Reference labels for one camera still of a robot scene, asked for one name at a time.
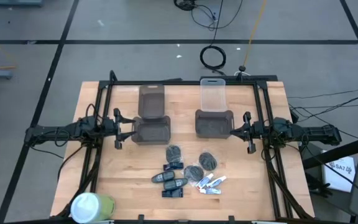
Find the floor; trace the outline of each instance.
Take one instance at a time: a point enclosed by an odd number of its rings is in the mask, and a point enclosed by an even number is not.
[[[231,20],[240,1],[224,2],[221,24]],[[219,12],[218,0],[197,3]],[[261,5],[262,0],[244,0],[234,22],[218,30],[217,43],[221,44],[216,45],[226,52],[222,71],[228,75],[244,61]],[[70,10],[74,15],[65,37],[62,33]],[[209,24],[201,11],[195,11],[195,18]],[[43,7],[0,7],[0,46],[17,65],[11,80],[0,80],[0,206],[45,78],[51,78],[52,84],[39,124],[59,126],[73,119],[81,82],[106,80],[111,69],[119,80],[199,80],[214,75],[199,60],[200,50],[212,38],[213,32],[195,24],[190,12],[166,0],[48,0]],[[358,89],[358,0],[267,0],[254,39],[247,72],[277,75],[288,96]],[[206,54],[210,64],[219,63],[220,58],[216,52]],[[0,66],[11,64],[0,51]],[[356,96],[358,92],[289,101],[293,106],[331,106]],[[310,108],[312,113],[322,110]],[[358,106],[320,117],[358,136]],[[302,123],[323,124],[314,118]],[[342,139],[343,144],[355,140],[345,134]],[[64,149],[53,144],[39,148],[64,155]],[[49,154],[29,152],[7,222],[48,217],[61,163]],[[320,198],[313,197],[313,204],[320,219],[349,221],[349,215]]]

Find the plastic cup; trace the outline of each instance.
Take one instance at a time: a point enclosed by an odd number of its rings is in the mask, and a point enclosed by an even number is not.
[[[71,204],[71,216],[77,223],[91,223],[111,217],[116,203],[108,195],[82,193]]]

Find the wooden tabletop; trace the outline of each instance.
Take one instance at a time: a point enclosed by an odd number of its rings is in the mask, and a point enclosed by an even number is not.
[[[82,84],[74,121],[83,117],[86,107],[94,103],[97,87],[98,82]],[[269,82],[268,92],[273,115],[290,119],[283,83]],[[262,91],[260,96],[266,118]],[[136,117],[138,101],[139,86],[113,86],[109,115],[112,117],[113,109],[119,108],[124,117]],[[235,128],[243,125],[245,111],[251,112],[251,122],[257,121],[251,86],[226,86],[226,102],[234,113]],[[234,215],[236,220],[274,220],[268,174],[260,156],[261,142],[255,140],[257,152],[248,154],[247,143],[235,136],[228,139],[197,138],[195,112],[200,106],[200,86],[165,86],[165,114],[171,119],[170,144],[181,147],[185,166],[197,162],[204,150],[211,152],[218,160],[214,176],[227,177],[218,187],[222,194],[204,195],[188,184],[183,189],[183,198],[162,198],[162,184],[153,184],[150,178],[163,171],[162,166],[167,163],[166,146],[138,146],[129,138],[123,143],[122,150],[117,150],[114,148],[115,137],[108,137],[104,139],[96,192],[111,195],[116,200],[112,219],[133,220],[144,214],[148,220],[227,220],[229,215]],[[121,128],[130,131],[131,124]],[[79,146],[78,142],[69,142],[65,157]],[[281,152],[290,192],[306,212],[314,216],[300,153],[292,147],[283,148]],[[85,149],[82,149],[62,169],[51,215],[60,212],[76,192],[84,155]],[[175,174],[177,178],[183,177],[180,170]],[[277,192],[284,217],[282,194],[278,188]]]

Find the dark plastic bin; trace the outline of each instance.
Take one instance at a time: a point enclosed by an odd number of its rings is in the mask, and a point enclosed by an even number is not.
[[[131,138],[136,144],[146,146],[169,143],[171,139],[171,119],[168,116],[153,120],[135,117],[134,120],[136,122],[132,125],[132,129],[137,132]]]
[[[196,133],[199,138],[227,139],[234,127],[232,111],[196,111]]]
[[[162,118],[164,113],[164,86],[158,84],[141,85],[139,87],[139,116],[143,119],[156,119]]]

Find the yellow cable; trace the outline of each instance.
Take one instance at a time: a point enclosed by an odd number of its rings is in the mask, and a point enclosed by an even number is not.
[[[246,59],[244,60],[244,66],[247,64],[248,55],[249,55],[249,52],[251,51],[251,42],[252,42],[252,39],[254,38],[256,30],[258,29],[258,24],[259,24],[260,18],[262,17],[262,14],[265,11],[265,6],[266,6],[266,0],[264,0],[264,2],[262,3],[262,7],[260,8],[258,19],[255,22],[254,28],[252,29],[251,37],[249,37]]]
[[[10,56],[7,52],[5,52],[1,47],[0,47],[0,51],[5,55],[6,58],[8,58],[14,64],[12,66],[0,66],[0,69],[5,70],[5,69],[16,68],[15,66],[16,61],[14,60],[14,58]]]

